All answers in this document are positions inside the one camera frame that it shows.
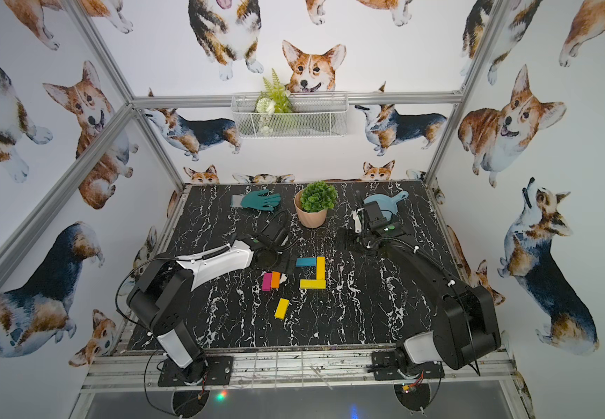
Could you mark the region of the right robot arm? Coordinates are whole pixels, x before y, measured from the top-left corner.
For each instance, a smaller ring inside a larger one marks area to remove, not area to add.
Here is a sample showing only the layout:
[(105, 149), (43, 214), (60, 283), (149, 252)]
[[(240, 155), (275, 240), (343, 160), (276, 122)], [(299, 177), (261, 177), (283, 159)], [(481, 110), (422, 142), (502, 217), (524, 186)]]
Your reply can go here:
[(376, 202), (351, 212), (341, 242), (388, 258), (414, 281), (431, 307), (428, 331), (405, 338), (393, 350), (392, 366), (402, 375), (412, 375), (428, 363), (452, 370), (469, 366), (479, 373), (479, 360), (501, 347), (491, 293), (460, 280), (424, 251), (401, 223), (387, 220)]

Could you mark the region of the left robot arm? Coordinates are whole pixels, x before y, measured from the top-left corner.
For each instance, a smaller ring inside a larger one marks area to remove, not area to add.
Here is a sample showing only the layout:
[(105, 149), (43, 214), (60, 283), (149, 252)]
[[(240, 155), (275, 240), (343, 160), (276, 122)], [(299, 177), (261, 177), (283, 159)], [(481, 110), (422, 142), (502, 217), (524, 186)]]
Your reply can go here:
[(293, 244), (289, 226), (290, 213), (278, 211), (257, 233), (234, 234), (225, 244), (193, 255), (152, 258), (127, 296), (126, 305), (178, 368), (201, 369), (205, 354), (183, 316), (192, 293), (229, 272), (247, 269), (260, 252), (284, 252)]

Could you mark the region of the potted green plant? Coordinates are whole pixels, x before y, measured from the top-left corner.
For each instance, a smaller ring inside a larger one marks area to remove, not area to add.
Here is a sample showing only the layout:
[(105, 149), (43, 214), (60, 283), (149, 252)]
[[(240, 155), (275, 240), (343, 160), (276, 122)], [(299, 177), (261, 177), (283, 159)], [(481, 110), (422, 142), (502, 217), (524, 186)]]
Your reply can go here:
[(337, 190), (324, 181), (314, 182), (299, 191), (294, 199), (300, 223), (309, 229), (321, 227), (327, 211), (337, 204)]

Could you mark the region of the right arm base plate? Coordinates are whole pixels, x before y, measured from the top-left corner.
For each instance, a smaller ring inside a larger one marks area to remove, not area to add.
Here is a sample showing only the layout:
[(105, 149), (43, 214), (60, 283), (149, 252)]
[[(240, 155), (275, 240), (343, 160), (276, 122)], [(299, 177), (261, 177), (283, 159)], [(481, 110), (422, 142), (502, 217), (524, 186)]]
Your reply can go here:
[(376, 381), (415, 381), (417, 379), (440, 379), (445, 377), (444, 368), (439, 363), (415, 363), (395, 349), (371, 353), (371, 363), (367, 372), (373, 374)]

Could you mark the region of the orange building block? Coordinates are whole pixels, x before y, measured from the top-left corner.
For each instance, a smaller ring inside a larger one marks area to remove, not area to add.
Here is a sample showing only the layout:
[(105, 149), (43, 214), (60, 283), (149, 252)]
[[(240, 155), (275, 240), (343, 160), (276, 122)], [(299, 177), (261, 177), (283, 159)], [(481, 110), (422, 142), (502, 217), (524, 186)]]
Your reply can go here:
[(270, 281), (270, 287), (272, 289), (278, 289), (279, 288), (281, 277), (282, 277), (281, 272), (272, 272), (272, 274), (271, 274), (271, 281)]

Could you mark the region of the teal building block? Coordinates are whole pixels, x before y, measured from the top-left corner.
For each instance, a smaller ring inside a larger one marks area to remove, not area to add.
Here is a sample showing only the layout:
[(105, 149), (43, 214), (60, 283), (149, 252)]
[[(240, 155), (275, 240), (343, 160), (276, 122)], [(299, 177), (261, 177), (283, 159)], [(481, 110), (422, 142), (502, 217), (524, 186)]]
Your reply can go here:
[(317, 258), (298, 258), (296, 261), (296, 267), (316, 267), (318, 265)]

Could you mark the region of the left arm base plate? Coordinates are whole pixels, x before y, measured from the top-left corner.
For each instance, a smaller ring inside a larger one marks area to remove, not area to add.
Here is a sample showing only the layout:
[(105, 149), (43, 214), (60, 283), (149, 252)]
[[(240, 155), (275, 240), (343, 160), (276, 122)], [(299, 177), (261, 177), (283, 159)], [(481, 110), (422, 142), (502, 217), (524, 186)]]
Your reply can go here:
[(208, 356), (180, 368), (172, 360), (165, 360), (159, 376), (159, 387), (226, 386), (234, 366), (233, 356)]

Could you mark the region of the fern and white flower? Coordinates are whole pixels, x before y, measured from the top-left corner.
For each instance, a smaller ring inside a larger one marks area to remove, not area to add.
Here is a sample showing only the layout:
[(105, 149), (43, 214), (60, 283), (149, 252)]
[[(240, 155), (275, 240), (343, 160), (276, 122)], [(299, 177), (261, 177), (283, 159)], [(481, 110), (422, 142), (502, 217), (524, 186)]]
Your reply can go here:
[(259, 119), (259, 133), (264, 135), (274, 134), (275, 125), (280, 121), (276, 115), (289, 115), (294, 112), (290, 101), (290, 91), (286, 87), (275, 70), (271, 72), (271, 78), (263, 78), (265, 90), (261, 92), (255, 104), (255, 113)]

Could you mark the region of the magenta building block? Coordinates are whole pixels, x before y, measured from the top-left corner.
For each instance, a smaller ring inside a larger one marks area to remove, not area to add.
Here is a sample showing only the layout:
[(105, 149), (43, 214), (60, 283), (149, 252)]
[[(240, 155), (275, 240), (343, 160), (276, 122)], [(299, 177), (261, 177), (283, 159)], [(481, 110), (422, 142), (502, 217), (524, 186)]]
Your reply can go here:
[(269, 292), (271, 290), (272, 273), (265, 272), (262, 278), (262, 291)]

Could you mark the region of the teal dustpan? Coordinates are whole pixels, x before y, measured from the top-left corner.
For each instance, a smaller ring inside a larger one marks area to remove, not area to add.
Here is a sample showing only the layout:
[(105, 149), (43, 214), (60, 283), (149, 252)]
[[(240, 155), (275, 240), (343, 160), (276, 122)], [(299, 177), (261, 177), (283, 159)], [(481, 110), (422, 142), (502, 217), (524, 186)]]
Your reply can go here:
[(392, 216), (398, 214), (398, 203), (404, 201), (407, 199), (407, 197), (409, 197), (409, 193), (405, 190), (393, 197), (388, 197), (387, 195), (383, 194), (375, 194), (367, 197), (364, 200), (364, 204), (376, 203), (379, 206), (383, 217), (390, 221)]

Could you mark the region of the teal work glove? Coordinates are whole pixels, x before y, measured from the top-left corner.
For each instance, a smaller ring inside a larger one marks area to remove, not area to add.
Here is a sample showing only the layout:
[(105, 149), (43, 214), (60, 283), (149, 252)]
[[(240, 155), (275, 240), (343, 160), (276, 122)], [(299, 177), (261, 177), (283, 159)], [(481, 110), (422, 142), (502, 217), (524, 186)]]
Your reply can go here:
[(272, 212), (280, 205), (281, 200), (279, 194), (270, 190), (255, 190), (246, 195), (232, 196), (231, 207)]

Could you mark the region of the yellow long block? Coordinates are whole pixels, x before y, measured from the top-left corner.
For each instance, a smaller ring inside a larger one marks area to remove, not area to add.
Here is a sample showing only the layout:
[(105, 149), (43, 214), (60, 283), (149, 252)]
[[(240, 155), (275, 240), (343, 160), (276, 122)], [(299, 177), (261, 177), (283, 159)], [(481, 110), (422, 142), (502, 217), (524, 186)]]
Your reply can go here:
[(325, 258), (324, 257), (316, 258), (316, 280), (317, 281), (326, 281)]
[(301, 279), (301, 290), (325, 290), (326, 281), (323, 279)]

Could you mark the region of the yellow short block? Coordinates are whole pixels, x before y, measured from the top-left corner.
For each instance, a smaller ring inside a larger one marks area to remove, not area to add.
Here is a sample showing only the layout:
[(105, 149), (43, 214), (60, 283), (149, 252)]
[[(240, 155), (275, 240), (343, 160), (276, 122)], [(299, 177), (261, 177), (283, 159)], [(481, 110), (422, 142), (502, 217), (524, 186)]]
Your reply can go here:
[(276, 319), (284, 319), (288, 308), (290, 306), (290, 301), (287, 299), (280, 299), (278, 305), (276, 307), (275, 318)]

